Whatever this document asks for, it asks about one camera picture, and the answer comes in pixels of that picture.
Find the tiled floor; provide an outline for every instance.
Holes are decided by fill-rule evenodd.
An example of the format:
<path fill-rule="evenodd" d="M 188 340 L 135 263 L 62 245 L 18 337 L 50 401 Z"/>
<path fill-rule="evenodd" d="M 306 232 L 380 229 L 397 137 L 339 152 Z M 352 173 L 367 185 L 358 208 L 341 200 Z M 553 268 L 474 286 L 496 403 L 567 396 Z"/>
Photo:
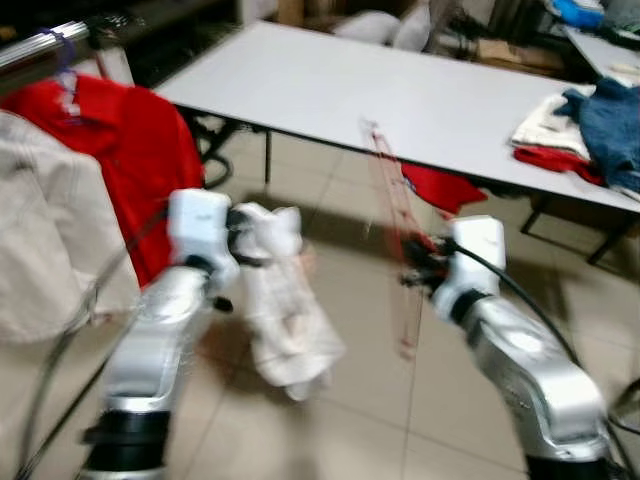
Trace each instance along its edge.
<path fill-rule="evenodd" d="M 473 367 L 454 327 L 422 309 L 415 363 L 394 353 L 389 265 L 375 223 L 378 191 L 367 158 L 274 137 L 273 181 L 262 185 L 263 138 L 241 134 L 225 147 L 235 177 L 221 190 L 235 202 L 299 205 L 318 254 L 313 285 L 348 354 L 333 387 L 296 405 L 252 368 L 238 310 L 217 319 L 198 347 L 196 367 L 176 417 L 168 456 L 172 479 L 225 480 L 462 480 L 524 479 L 523 462 L 505 408 Z M 414 213 L 438 229 L 417 200 Z M 542 218 L 523 236 L 525 200 L 492 199 L 464 213 L 490 213 L 505 223 L 509 271 L 557 320 L 578 348 L 607 399 L 640 375 L 640 252 L 627 241 L 604 268 L 583 261 L 600 234 Z M 115 338 L 111 325 L 83 331 L 65 362 L 43 419 L 50 423 Z M 9 478 L 24 393 L 35 381 L 47 345 L 0 349 L 0 478 Z M 81 462 L 77 431 L 95 412 L 98 392 L 46 456 L 37 478 L 72 478 Z"/>

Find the white table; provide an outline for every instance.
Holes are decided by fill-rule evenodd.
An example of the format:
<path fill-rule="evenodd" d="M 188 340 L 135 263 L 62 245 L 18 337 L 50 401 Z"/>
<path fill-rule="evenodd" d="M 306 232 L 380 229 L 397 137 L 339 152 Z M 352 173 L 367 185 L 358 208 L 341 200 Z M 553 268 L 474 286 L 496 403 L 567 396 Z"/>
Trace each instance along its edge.
<path fill-rule="evenodd" d="M 603 38 L 582 33 L 572 27 L 564 27 L 564 32 L 600 76 L 617 75 L 612 65 L 640 66 L 640 55 L 633 50 L 618 47 Z"/>
<path fill-rule="evenodd" d="M 156 91 L 182 107 L 356 151 L 367 151 L 362 121 L 375 121 L 403 161 L 636 218 L 640 202 L 513 159 L 513 129 L 545 96 L 567 87 L 259 22 Z"/>

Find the red garment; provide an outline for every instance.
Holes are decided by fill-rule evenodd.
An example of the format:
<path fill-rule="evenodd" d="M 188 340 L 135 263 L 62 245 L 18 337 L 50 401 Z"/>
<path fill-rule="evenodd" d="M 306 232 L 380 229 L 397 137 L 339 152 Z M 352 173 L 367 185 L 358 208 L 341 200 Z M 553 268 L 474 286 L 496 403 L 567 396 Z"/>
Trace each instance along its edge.
<path fill-rule="evenodd" d="M 554 172 L 576 172 L 587 182 L 596 185 L 605 184 L 596 165 L 566 150 L 551 147 L 518 147 L 513 156 L 521 162 Z"/>
<path fill-rule="evenodd" d="M 402 174 L 416 195 L 449 213 L 457 214 L 463 205 L 487 199 L 469 180 L 457 175 L 408 163 L 402 164 Z"/>
<path fill-rule="evenodd" d="M 29 85 L 5 99 L 2 108 L 23 116 L 67 147 L 93 156 L 125 242 L 130 241 L 179 188 L 201 187 L 203 167 L 178 111 L 141 87 L 78 75 L 72 118 L 54 80 Z M 169 264 L 166 221 L 157 224 L 131 252 L 140 286 Z"/>

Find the white jacket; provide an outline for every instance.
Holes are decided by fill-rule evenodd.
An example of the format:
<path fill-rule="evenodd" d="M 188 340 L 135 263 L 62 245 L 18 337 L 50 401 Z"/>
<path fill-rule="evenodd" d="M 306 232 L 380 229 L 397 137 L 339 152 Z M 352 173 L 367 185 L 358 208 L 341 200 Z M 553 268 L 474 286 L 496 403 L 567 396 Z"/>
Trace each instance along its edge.
<path fill-rule="evenodd" d="M 50 338 L 124 248 L 100 165 L 0 111 L 0 208 L 0 342 Z M 125 312 L 138 295 L 127 257 L 96 313 Z"/>

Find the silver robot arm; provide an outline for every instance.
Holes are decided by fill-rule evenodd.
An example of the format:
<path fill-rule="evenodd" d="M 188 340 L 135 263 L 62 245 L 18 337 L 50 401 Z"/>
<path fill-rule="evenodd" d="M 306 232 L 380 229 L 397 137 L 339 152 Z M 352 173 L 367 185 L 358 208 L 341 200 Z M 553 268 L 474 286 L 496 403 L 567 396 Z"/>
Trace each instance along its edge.
<path fill-rule="evenodd" d="M 503 269 L 502 225 L 491 217 L 452 224 L 453 240 Z M 460 327 L 480 371 L 506 403 L 531 478 L 609 478 L 605 403 L 591 378 L 538 321 L 500 298 L 497 275 L 460 252 L 432 301 Z"/>
<path fill-rule="evenodd" d="M 87 430 L 90 453 L 77 478 L 165 478 L 164 448 L 171 413 L 192 361 L 194 344 L 211 322 L 215 293 L 238 265 L 227 247 L 225 195 L 175 192 L 169 236 L 175 266 L 142 294 L 105 371 L 98 424 Z"/>

